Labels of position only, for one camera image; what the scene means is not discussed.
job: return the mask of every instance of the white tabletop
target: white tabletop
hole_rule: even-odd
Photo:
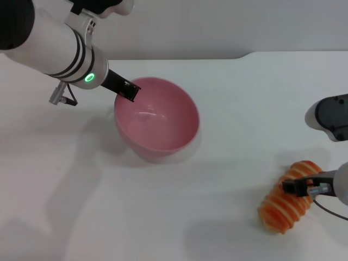
[[[253,53],[237,60],[111,61],[156,76],[197,103],[202,140],[179,164],[139,159],[120,140],[115,96],[74,88],[0,57],[0,260],[346,260],[348,222],[316,206],[286,235],[257,208],[284,167],[348,161],[348,143],[306,126],[316,101],[348,92],[348,52]],[[320,197],[348,216],[336,198]]]

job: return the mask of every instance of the bowl rim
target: bowl rim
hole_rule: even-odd
[[[132,82],[136,81],[136,80],[144,80],[144,79],[158,79],[158,80],[163,80],[165,82],[168,82],[168,83],[171,83],[173,85],[175,85],[176,87],[178,87],[180,90],[182,90],[189,98],[190,100],[192,101],[192,103],[194,104],[194,107],[197,111],[197,115],[198,115],[198,127],[197,127],[197,131],[195,133],[195,135],[193,136],[193,138],[185,145],[179,147],[179,148],[174,148],[174,149],[171,149],[171,150],[159,150],[159,149],[156,149],[156,148],[150,148],[150,147],[147,147],[145,145],[142,145],[136,141],[134,141],[134,139],[132,139],[128,133],[124,130],[122,124],[120,124],[119,122],[119,118],[117,116],[117,112],[116,112],[116,104],[117,104],[117,101],[121,98],[123,98],[122,96],[120,95],[116,95],[116,98],[115,98],[115,103],[114,103],[114,116],[115,116],[115,121],[116,121],[116,125],[118,128],[120,128],[122,130],[122,132],[124,133],[124,135],[129,139],[131,140],[133,143],[135,143],[137,146],[143,148],[143,149],[146,149],[146,150],[149,150],[149,151],[153,151],[153,152],[176,152],[176,151],[180,151],[184,148],[186,148],[188,145],[190,145],[198,136],[199,132],[200,132],[200,129],[201,129],[201,117],[200,117],[200,111],[198,110],[198,107],[197,107],[197,104],[195,103],[195,101],[192,99],[192,97],[183,89],[181,88],[179,85],[177,85],[176,83],[174,82],[171,82],[170,80],[167,80],[167,79],[163,79],[163,78],[159,78],[159,77],[152,77],[152,76],[148,76],[148,77],[140,77],[140,78],[136,78],[134,80],[132,80]]]

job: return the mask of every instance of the green indicator light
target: green indicator light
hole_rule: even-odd
[[[89,75],[86,76],[85,78],[85,82],[90,82],[91,80],[93,80],[96,76],[94,75],[94,73],[90,73]]]

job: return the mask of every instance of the orange toy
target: orange toy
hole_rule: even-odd
[[[313,202],[307,197],[296,197],[285,194],[282,182],[286,179],[297,179],[318,174],[322,169],[309,160],[294,163],[288,172],[283,175],[274,189],[267,195],[258,209],[264,226],[270,231],[285,234],[294,226],[300,217],[305,215],[306,209]]]

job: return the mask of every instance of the pink ceramic bowl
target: pink ceramic bowl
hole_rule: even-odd
[[[191,97],[178,85],[148,77],[133,81],[141,87],[135,102],[116,97],[115,118],[121,138],[143,158],[174,154],[198,134],[200,116]]]

